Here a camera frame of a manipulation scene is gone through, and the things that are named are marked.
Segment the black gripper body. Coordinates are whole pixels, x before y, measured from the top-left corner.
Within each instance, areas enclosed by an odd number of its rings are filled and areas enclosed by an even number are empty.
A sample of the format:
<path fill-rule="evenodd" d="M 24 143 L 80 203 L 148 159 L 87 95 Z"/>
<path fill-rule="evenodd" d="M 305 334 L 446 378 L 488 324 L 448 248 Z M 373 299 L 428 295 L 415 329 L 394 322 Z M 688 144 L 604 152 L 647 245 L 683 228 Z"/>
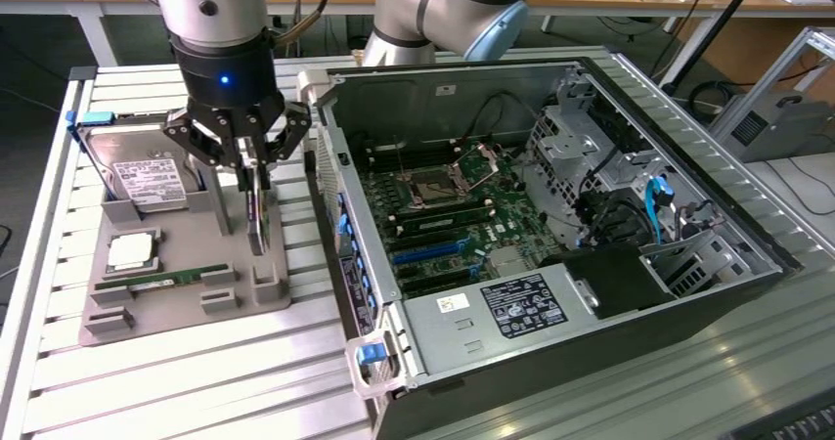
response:
<path fill-rule="evenodd" d="M 185 111 L 171 116 L 184 138 L 263 138 L 284 111 L 275 83 L 272 41 L 263 31 L 240 44 L 201 46 L 172 34 L 187 87 Z"/>

